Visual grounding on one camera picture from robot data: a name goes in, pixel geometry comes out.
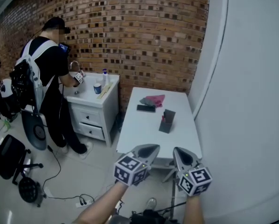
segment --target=white sink basin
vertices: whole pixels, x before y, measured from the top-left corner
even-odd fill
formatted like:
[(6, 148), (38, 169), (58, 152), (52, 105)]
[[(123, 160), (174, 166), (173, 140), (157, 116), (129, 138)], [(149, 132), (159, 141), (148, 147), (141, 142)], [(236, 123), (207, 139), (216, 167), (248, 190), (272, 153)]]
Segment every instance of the white sink basin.
[[(76, 72), (70, 72), (70, 74), (74, 77)], [(78, 87), (64, 87), (64, 97), (72, 103), (78, 103), (81, 105), (91, 105), (94, 107), (103, 107), (103, 102), (107, 99), (108, 94), (111, 92), (114, 86), (119, 83), (118, 75), (109, 75), (110, 81), (112, 82), (112, 86), (109, 91), (101, 98), (97, 99), (99, 94), (94, 92), (94, 84), (98, 83), (103, 79), (102, 74), (97, 73), (85, 73), (84, 82), (80, 84)], [(59, 86), (60, 92), (62, 92), (63, 85)]]

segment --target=pink cloth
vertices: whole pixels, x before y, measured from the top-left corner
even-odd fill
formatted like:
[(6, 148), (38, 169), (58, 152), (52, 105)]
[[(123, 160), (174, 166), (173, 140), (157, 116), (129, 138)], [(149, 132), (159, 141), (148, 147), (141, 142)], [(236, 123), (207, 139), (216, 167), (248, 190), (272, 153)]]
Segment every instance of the pink cloth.
[(162, 107), (162, 102), (166, 95), (154, 95), (154, 96), (146, 96), (146, 99), (149, 99), (154, 102), (156, 108)]

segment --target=power strip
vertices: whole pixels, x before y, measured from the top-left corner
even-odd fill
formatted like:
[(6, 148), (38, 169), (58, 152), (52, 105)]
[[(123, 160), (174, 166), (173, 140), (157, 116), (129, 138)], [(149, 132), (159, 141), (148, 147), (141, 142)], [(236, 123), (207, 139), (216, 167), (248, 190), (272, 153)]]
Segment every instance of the power strip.
[(81, 205), (80, 202), (75, 203), (76, 208), (87, 207), (87, 206), (90, 206), (90, 205), (93, 203), (92, 200), (86, 200), (85, 202), (87, 203), (86, 205), (85, 205), (85, 204), (84, 204), (84, 205)]

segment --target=black pen holder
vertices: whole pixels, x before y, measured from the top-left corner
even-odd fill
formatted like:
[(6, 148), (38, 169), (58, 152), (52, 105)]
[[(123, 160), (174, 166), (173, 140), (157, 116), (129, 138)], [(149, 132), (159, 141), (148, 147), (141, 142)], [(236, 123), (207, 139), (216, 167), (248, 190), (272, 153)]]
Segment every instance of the black pen holder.
[(161, 119), (159, 131), (164, 132), (164, 133), (169, 133), (171, 130), (171, 127), (173, 125), (173, 120), (175, 117), (176, 112), (171, 111), (171, 110), (165, 110), (165, 118), (164, 120)]

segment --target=black chair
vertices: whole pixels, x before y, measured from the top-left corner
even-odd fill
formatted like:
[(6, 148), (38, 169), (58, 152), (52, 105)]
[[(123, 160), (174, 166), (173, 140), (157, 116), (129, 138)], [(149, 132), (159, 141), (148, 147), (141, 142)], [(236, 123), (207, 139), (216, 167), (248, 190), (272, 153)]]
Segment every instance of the black chair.
[(31, 151), (26, 149), (24, 144), (8, 134), (2, 144), (0, 144), (0, 175), (3, 179), (10, 179), (13, 176), (12, 183), (17, 185), (16, 178), (19, 173), (24, 175), (24, 169), (40, 167), (43, 168), (43, 164), (28, 164), (25, 165), (26, 155)]

